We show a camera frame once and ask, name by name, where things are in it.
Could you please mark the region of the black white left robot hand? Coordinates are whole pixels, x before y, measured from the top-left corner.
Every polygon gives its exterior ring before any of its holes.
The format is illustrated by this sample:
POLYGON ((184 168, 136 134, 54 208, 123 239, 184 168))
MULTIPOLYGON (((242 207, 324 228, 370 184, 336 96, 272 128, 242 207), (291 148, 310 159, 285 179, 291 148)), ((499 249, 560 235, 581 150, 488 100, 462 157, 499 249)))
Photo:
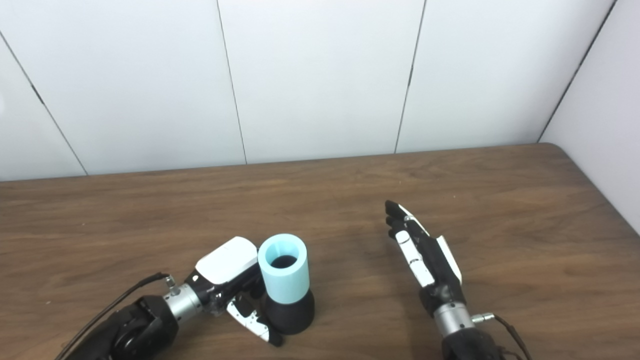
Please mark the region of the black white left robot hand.
POLYGON ((266 292, 258 264, 258 248, 236 236, 203 256, 185 278, 199 301, 199 309, 215 316, 227 312, 240 325, 274 347, 284 338, 259 314, 253 300, 266 292))

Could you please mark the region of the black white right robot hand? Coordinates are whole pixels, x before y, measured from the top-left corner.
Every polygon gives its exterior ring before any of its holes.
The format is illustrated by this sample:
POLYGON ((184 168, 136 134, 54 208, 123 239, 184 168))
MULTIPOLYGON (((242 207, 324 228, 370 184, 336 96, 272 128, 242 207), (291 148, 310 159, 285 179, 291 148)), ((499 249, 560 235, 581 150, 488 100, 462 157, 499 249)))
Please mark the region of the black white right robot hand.
POLYGON ((422 306, 430 317, 442 306, 466 305, 462 273, 446 239, 434 238, 420 221, 400 203, 384 203, 388 234, 398 244, 416 278, 422 306))

